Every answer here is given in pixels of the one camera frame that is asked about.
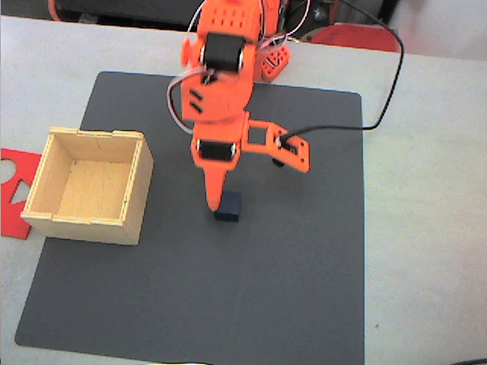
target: gray mat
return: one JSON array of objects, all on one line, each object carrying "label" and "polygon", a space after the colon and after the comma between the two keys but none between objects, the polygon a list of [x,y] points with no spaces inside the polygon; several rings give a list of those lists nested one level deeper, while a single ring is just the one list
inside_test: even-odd
[{"label": "gray mat", "polygon": [[[214,220],[169,78],[101,73],[81,127],[145,133],[154,175],[139,246],[46,239],[15,341],[164,363],[364,362],[361,132],[314,132],[311,170],[244,154]],[[256,85],[254,119],[361,125],[357,94]]]}]

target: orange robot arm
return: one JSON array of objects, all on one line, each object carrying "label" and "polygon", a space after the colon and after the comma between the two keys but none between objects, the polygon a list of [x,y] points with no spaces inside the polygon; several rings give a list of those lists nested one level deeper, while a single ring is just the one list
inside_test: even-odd
[{"label": "orange robot arm", "polygon": [[[183,65],[204,67],[181,82],[181,105],[183,119],[194,122],[191,154],[204,170],[213,211],[220,205],[227,171],[237,167],[243,151],[268,154],[303,173],[310,168],[304,139],[295,136],[282,145],[284,128],[251,120],[245,111],[253,82],[273,80],[288,64],[285,46],[269,51],[259,45],[263,37],[277,33],[282,16],[279,0],[205,0],[197,40],[183,43]],[[265,145],[249,143],[251,128],[266,131]]]}]

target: small cube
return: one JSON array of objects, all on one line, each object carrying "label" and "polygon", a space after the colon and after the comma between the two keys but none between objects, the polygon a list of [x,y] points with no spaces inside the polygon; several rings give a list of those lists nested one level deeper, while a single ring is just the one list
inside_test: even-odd
[{"label": "small cube", "polygon": [[242,194],[239,192],[223,192],[221,203],[215,212],[217,221],[238,222],[242,208]]}]

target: table surface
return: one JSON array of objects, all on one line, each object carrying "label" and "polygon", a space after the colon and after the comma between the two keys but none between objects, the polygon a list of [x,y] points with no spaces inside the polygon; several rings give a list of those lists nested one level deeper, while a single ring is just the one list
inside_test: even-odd
[{"label": "table surface", "polygon": [[[41,153],[50,126],[78,127],[100,71],[183,70],[184,33],[11,17],[1,27],[3,148]],[[358,92],[374,122],[397,54],[289,47],[276,84]],[[364,134],[366,364],[487,355],[486,100],[487,62],[407,55],[383,125]],[[141,363],[14,343],[44,238],[2,237],[3,361]]]}]

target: wooden box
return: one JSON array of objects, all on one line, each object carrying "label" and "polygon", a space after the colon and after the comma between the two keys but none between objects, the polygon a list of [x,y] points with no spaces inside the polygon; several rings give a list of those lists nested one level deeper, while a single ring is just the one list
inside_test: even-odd
[{"label": "wooden box", "polygon": [[21,216],[47,236],[137,245],[153,166],[140,132],[53,127]]}]

